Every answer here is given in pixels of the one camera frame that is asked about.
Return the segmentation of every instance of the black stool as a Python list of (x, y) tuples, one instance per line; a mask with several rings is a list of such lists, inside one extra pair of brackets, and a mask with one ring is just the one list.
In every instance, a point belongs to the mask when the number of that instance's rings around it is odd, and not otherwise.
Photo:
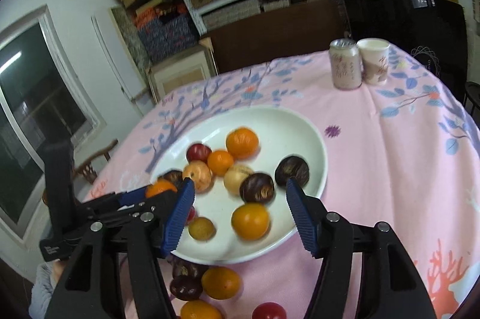
[(468, 81), (465, 83), (465, 98), (463, 100), (463, 106), (466, 106), (467, 99), (472, 101), (472, 109), (470, 110), (470, 116), (472, 116), (475, 108), (480, 109), (480, 85), (476, 82)]

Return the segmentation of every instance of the picture frame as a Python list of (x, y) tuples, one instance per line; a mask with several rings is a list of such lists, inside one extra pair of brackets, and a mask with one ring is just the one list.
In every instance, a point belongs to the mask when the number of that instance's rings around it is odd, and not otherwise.
[(210, 44), (200, 42), (147, 69), (155, 103), (183, 85), (212, 78), (218, 74)]

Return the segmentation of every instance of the red fruit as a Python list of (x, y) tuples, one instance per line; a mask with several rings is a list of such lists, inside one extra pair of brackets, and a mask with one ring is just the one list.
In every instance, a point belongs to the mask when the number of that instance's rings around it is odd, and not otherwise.
[(286, 312), (277, 303), (260, 304), (252, 313), (251, 319), (286, 319)]
[(195, 207), (192, 206), (192, 207), (190, 208), (190, 212), (188, 213), (188, 216), (187, 216), (187, 223), (186, 223), (186, 225), (189, 225), (190, 222), (191, 222), (193, 219), (195, 219), (196, 216), (197, 216), (197, 213), (196, 213), (196, 211), (195, 211)]
[(187, 150), (187, 161), (202, 161), (207, 163), (208, 156), (212, 149), (205, 144), (194, 143)]

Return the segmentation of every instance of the brown chestnut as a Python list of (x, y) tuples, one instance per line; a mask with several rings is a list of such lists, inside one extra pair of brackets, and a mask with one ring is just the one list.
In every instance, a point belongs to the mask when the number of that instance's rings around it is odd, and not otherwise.
[(208, 270), (207, 265), (199, 265), (184, 259), (175, 257), (173, 261), (172, 277), (189, 276), (201, 279), (203, 274)]
[(273, 179), (266, 173), (253, 173), (240, 185), (240, 197), (246, 203), (265, 204), (274, 195)]
[(275, 169), (275, 182), (278, 186), (286, 187), (289, 178), (297, 179), (301, 187), (307, 185), (310, 171), (306, 161), (298, 155), (289, 155), (282, 159)]
[(202, 281), (189, 276), (176, 277), (170, 283), (170, 292), (179, 300), (198, 300), (203, 292)]
[(168, 172), (161, 175), (159, 178), (163, 178), (167, 181), (170, 181), (177, 189), (180, 189), (182, 186), (183, 177), (180, 170), (169, 170)]

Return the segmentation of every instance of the purple flower print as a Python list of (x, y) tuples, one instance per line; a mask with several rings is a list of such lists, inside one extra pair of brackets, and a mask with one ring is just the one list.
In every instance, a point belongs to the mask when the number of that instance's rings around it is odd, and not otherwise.
[(328, 126), (325, 129), (325, 136), (329, 138), (336, 138), (338, 135), (340, 135), (341, 129), (339, 126)]

